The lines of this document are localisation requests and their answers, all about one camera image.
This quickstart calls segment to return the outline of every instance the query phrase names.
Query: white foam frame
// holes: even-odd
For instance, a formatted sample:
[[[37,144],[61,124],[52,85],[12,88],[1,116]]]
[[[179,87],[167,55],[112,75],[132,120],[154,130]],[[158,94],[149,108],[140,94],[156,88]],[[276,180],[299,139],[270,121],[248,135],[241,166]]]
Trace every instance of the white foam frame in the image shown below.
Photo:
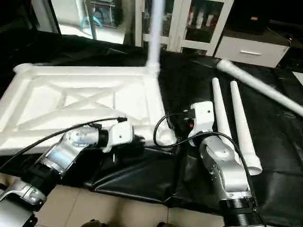
[[[21,64],[0,100],[0,155],[11,155],[53,132],[81,122],[126,116],[135,134],[153,144],[165,114],[157,76],[147,67],[47,67]],[[105,122],[110,127],[114,121]],[[44,152],[60,137],[31,153]],[[166,123],[161,144],[176,141]]]

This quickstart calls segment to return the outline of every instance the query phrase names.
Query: drawer handle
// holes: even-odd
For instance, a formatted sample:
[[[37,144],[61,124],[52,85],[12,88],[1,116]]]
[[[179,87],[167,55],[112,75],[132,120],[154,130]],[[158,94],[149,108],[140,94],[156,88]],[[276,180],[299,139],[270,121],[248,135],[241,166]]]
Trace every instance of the drawer handle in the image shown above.
[[[250,51],[242,51],[242,50],[240,51],[240,53],[246,53],[246,54],[257,55],[257,56],[261,55],[260,53],[250,52]]]

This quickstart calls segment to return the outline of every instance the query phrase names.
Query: black plastic sheet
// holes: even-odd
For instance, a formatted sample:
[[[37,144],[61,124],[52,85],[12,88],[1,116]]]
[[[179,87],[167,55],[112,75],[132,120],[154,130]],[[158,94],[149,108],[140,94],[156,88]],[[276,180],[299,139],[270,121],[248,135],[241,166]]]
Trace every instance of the black plastic sheet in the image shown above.
[[[147,50],[48,33],[9,32],[0,35],[2,45],[2,94],[18,64],[44,63],[69,66],[143,66]],[[238,64],[255,77],[303,105],[303,87],[292,72]],[[205,67],[203,58],[161,53],[159,83],[166,112],[188,109],[190,104],[212,100],[211,80],[218,77],[232,136],[237,140],[229,82],[230,76]],[[243,106],[263,172],[253,176],[261,214],[272,225],[303,226],[303,121],[254,89],[238,83]],[[171,118],[176,134],[184,138],[188,124]],[[112,154],[87,150],[63,179],[63,184],[169,207],[220,214],[209,175],[197,149],[188,144],[173,154],[140,145],[126,146]],[[20,175],[39,157],[24,155],[6,173]]]

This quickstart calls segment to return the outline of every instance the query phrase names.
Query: white pole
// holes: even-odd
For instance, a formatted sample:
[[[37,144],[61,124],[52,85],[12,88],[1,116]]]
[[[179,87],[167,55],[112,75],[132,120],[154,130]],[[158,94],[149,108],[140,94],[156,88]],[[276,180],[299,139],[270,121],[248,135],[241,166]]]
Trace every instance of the white pole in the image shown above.
[[[151,34],[148,47],[147,68],[152,71],[159,71],[159,58],[160,58],[160,36],[162,33],[164,12],[164,0],[152,1],[151,13]]]
[[[236,81],[231,82],[231,90],[239,147],[250,171],[250,175],[258,175],[262,172],[262,166],[252,143],[250,130],[247,124],[238,84]]]
[[[291,100],[290,98],[286,97],[285,95],[281,94],[277,90],[273,89],[271,86],[263,83],[261,80],[253,77],[249,73],[243,71],[242,69],[238,68],[234,64],[232,64],[228,60],[221,60],[217,64],[217,68],[223,72],[228,73],[229,75],[239,79],[241,82],[251,86],[252,88],[256,89],[257,91],[265,94],[266,96],[272,98],[276,102],[282,104],[286,108],[294,111],[301,117],[303,117],[303,107]]]
[[[218,132],[221,132],[232,138],[231,130],[229,128],[229,124],[227,120],[219,79],[213,78],[212,83],[213,83],[213,93],[214,93],[214,110],[216,114]],[[223,136],[219,136],[219,137],[223,141],[223,143],[225,143],[227,146],[229,146],[231,149],[234,150],[233,144],[227,138]],[[237,154],[237,152],[234,153],[235,153],[236,161],[240,165],[242,165],[242,162],[239,159],[239,155]]]

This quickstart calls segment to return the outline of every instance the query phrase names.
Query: cabinet drawer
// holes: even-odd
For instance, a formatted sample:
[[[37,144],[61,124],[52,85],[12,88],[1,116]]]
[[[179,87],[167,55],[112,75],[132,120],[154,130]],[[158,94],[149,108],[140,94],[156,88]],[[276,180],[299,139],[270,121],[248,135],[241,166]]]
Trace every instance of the cabinet drawer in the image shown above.
[[[223,36],[217,58],[254,65],[275,67],[289,47]]]

